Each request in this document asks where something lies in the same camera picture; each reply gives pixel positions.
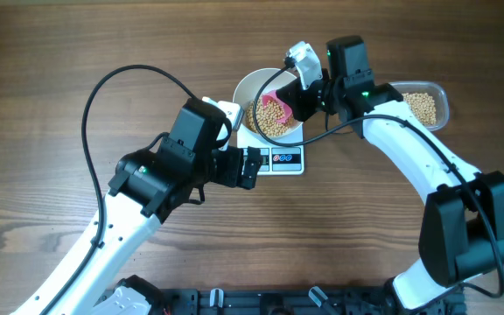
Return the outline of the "pink measuring scoop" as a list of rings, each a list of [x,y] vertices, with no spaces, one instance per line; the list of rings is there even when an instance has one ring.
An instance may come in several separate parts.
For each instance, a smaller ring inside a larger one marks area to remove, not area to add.
[[[278,124],[286,124],[291,118],[291,108],[277,96],[275,90],[261,96],[262,108],[268,111],[269,117]]]

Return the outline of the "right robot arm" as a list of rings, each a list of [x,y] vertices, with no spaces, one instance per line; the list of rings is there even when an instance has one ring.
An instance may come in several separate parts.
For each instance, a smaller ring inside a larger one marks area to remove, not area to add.
[[[328,68],[305,42],[284,64],[298,77],[277,97],[300,122],[317,112],[336,115],[381,150],[414,186],[424,204],[418,260],[388,281],[381,309],[414,314],[495,272],[504,293],[504,174],[484,173],[432,135],[402,94],[376,84],[365,43],[358,36],[330,40]]]

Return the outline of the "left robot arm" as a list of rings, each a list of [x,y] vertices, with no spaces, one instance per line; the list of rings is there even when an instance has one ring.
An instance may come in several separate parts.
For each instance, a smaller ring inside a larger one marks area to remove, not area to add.
[[[250,190],[260,151],[228,145],[243,109],[237,103],[190,98],[169,133],[125,155],[97,213],[78,241],[18,314],[87,314],[132,254],[193,190],[208,182]]]

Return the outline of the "white digital kitchen scale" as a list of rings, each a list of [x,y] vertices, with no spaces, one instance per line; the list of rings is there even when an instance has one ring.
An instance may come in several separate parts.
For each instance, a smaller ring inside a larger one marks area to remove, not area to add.
[[[237,131],[237,147],[254,147],[260,150],[261,166],[259,176],[301,175],[305,171],[304,146],[280,147],[266,142],[259,134],[250,130],[244,123]]]

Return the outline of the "soybeans in bowl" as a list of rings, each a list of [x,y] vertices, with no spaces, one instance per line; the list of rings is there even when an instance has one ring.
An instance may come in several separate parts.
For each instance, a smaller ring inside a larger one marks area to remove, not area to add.
[[[275,122],[274,118],[269,117],[268,111],[263,109],[261,100],[256,104],[255,116],[260,129],[268,137],[279,137],[298,125],[298,122],[292,116],[286,124]]]

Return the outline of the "white bowl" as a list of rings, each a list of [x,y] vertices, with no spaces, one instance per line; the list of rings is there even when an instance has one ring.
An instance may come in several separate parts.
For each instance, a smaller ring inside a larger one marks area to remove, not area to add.
[[[276,72],[277,72],[276,68],[263,68],[256,70],[253,73],[248,74],[238,84],[236,90],[234,91],[233,102],[238,103],[244,109],[244,117],[242,119],[242,124],[245,123],[246,126],[256,134],[259,133],[257,132],[254,117],[256,117],[256,104],[258,103],[259,100],[261,100],[261,96],[267,94],[272,90],[282,88],[283,86],[287,85],[288,83],[291,83],[296,79],[296,76],[289,72],[280,74],[262,91],[259,99],[256,100],[255,99],[256,94],[259,91],[262,84]],[[269,137],[269,138],[279,143],[290,144],[301,142],[303,140],[302,123],[297,121],[297,126],[294,129],[289,130],[288,132],[286,132],[281,136]]]

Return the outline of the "yellow soybeans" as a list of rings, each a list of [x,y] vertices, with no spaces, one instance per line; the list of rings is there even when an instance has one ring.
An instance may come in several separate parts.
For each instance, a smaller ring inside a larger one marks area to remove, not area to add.
[[[408,103],[417,120],[424,126],[431,126],[437,122],[436,103],[431,95],[427,93],[405,93],[402,97]]]

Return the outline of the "clear plastic container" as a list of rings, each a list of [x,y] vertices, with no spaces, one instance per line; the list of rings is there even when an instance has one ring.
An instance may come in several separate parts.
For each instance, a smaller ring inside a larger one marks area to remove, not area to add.
[[[405,93],[427,93],[432,96],[437,108],[437,122],[431,126],[425,126],[430,131],[442,129],[450,118],[450,109],[445,91],[436,83],[429,81],[397,81],[391,82],[398,92]]]

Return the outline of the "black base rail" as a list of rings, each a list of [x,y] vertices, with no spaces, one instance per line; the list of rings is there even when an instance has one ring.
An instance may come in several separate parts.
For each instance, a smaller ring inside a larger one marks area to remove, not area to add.
[[[93,314],[409,314],[382,287],[309,290],[106,290]]]

